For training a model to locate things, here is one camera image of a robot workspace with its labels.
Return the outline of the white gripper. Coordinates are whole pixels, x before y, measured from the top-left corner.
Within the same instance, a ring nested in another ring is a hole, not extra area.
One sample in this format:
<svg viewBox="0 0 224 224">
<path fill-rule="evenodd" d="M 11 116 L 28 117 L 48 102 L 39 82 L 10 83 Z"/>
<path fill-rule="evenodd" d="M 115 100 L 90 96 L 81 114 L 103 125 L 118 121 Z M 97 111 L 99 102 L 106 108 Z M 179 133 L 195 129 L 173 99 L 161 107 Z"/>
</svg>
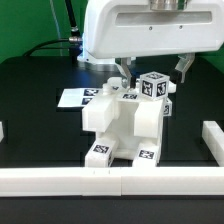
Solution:
<svg viewBox="0 0 224 224">
<path fill-rule="evenodd" d="M 175 11 L 153 10 L 150 0 L 89 0 L 83 39 L 97 59 L 122 58 L 126 89 L 136 87 L 126 57 L 179 54 L 169 75 L 174 84 L 183 83 L 194 53 L 224 44 L 224 0 L 189 0 Z"/>
</svg>

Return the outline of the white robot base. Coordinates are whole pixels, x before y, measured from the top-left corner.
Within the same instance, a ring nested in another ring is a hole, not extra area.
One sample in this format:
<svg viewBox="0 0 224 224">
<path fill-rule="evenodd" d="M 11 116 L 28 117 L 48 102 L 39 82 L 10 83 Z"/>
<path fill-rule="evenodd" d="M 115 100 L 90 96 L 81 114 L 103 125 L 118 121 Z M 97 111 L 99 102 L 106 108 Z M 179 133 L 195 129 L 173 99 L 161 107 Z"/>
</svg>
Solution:
<svg viewBox="0 0 224 224">
<path fill-rule="evenodd" d="M 115 59 L 96 59 L 91 55 L 85 55 L 81 53 L 77 57 L 78 65 L 81 68 L 89 69 L 92 71 L 110 71 L 110 72 L 117 72 L 118 67 L 115 62 Z"/>
</svg>

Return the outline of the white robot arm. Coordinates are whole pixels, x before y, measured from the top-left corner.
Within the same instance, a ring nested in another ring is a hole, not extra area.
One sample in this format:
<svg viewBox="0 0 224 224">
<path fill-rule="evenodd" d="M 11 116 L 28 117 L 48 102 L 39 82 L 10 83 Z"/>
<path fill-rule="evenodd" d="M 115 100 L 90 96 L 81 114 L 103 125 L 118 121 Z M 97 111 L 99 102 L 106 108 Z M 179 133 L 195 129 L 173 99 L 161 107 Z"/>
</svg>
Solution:
<svg viewBox="0 0 224 224">
<path fill-rule="evenodd" d="M 224 0 L 88 0 L 83 58 L 109 64 L 117 58 L 178 54 L 179 79 L 197 52 L 224 44 Z"/>
</svg>

